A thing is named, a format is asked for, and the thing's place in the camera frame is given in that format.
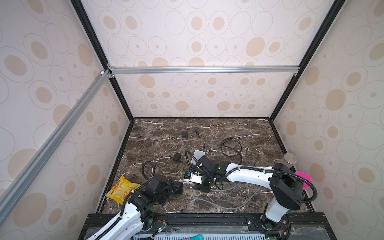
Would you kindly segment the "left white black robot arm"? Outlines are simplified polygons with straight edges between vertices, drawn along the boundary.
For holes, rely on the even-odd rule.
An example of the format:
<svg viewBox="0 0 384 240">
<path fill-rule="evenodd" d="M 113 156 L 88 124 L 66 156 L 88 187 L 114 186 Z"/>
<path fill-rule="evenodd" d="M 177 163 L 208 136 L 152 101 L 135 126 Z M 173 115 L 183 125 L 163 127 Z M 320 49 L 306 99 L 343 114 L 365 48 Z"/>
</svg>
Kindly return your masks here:
<svg viewBox="0 0 384 240">
<path fill-rule="evenodd" d="M 183 183 L 156 174 L 153 162 L 144 162 L 142 174 L 146 165 L 152 166 L 151 175 L 145 176 L 147 182 L 125 197 L 120 212 L 90 236 L 90 240 L 129 240 L 140 231 L 151 228 L 154 205 L 164 206 L 169 198 L 182 194 Z"/>
</svg>

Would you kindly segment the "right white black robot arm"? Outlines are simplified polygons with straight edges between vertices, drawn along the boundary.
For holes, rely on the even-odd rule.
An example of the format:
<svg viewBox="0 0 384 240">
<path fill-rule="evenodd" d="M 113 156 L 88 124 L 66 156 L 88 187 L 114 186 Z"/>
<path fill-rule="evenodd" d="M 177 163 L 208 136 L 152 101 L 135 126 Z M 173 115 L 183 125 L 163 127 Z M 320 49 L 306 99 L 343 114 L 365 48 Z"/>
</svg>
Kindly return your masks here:
<svg viewBox="0 0 384 240">
<path fill-rule="evenodd" d="M 223 182 L 247 183 L 271 190 L 274 198 L 264 211 L 264 222 L 278 223 L 288 212 L 297 211 L 302 203 L 313 202 L 318 197 L 312 182 L 281 163 L 263 168 L 231 162 L 216 164 L 205 155 L 197 158 L 189 150 L 185 151 L 185 157 L 189 170 L 184 181 L 193 183 L 202 192 L 210 193 L 212 187 L 222 191 Z"/>
</svg>

